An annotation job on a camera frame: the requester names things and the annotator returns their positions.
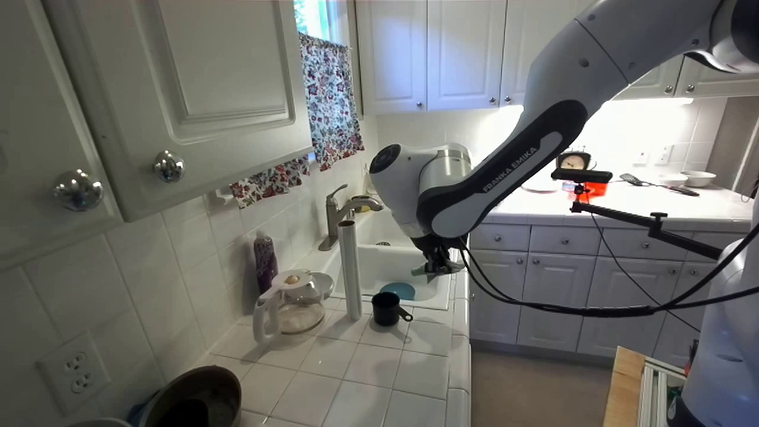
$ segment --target black mug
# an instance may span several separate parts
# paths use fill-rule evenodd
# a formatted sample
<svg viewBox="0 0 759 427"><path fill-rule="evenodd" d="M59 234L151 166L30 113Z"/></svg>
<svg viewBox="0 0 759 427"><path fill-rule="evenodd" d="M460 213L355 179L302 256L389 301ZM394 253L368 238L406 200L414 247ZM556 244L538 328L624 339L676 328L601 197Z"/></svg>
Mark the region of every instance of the black mug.
<svg viewBox="0 0 759 427"><path fill-rule="evenodd" d="M390 328L402 318L406 322L412 321L408 311L400 309L400 298L390 292L378 292L372 298L372 309L374 309L374 322L381 328Z"/></svg>

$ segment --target cabinet knob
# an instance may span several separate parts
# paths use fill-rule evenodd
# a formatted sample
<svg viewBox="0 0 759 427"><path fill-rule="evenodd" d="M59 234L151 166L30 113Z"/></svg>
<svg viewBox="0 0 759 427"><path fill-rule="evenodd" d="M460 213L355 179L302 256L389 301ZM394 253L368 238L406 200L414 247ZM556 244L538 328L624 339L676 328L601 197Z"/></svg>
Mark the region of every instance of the cabinet knob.
<svg viewBox="0 0 759 427"><path fill-rule="evenodd" d="M174 183L185 173L185 162L163 149L157 154L151 171L157 171L165 183Z"/></svg>
<svg viewBox="0 0 759 427"><path fill-rule="evenodd" d="M66 211L88 211L101 202L101 183L75 168L53 183L51 194Z"/></svg>

